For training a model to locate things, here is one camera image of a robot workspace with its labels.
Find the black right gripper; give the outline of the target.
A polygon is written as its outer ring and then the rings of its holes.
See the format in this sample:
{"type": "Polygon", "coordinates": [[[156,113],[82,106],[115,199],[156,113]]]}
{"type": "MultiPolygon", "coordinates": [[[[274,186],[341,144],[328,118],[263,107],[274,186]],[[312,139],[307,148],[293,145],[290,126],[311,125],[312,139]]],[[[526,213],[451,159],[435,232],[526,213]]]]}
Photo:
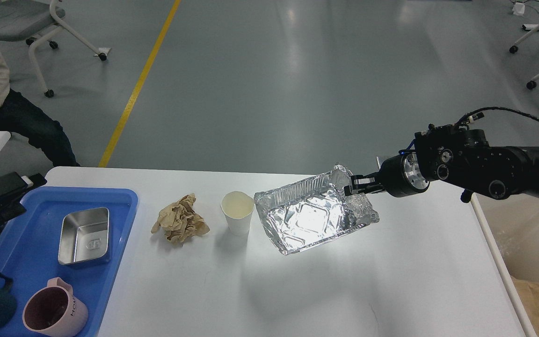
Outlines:
{"type": "Polygon", "coordinates": [[[344,186],[344,195],[387,192],[393,197],[408,197],[424,193],[430,182],[421,174],[415,152],[392,156],[384,160],[378,172],[352,175],[344,186]]]}

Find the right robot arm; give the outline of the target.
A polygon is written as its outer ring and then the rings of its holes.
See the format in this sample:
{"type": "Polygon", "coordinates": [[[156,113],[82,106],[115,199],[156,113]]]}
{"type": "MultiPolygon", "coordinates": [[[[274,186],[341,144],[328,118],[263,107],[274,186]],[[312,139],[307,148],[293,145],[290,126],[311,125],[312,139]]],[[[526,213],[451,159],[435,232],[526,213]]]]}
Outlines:
{"type": "MultiPolygon", "coordinates": [[[[461,201],[473,194],[494,200],[526,194],[539,198],[539,147],[493,147],[481,129],[470,123],[486,111],[506,111],[505,107],[484,107],[464,114],[457,122],[443,126],[430,124],[415,133],[410,145],[385,160],[368,175],[353,175],[344,194],[387,192],[407,197],[425,192],[430,182],[442,181],[462,188],[461,201]]],[[[539,123],[539,118],[516,111],[539,123]]]]}

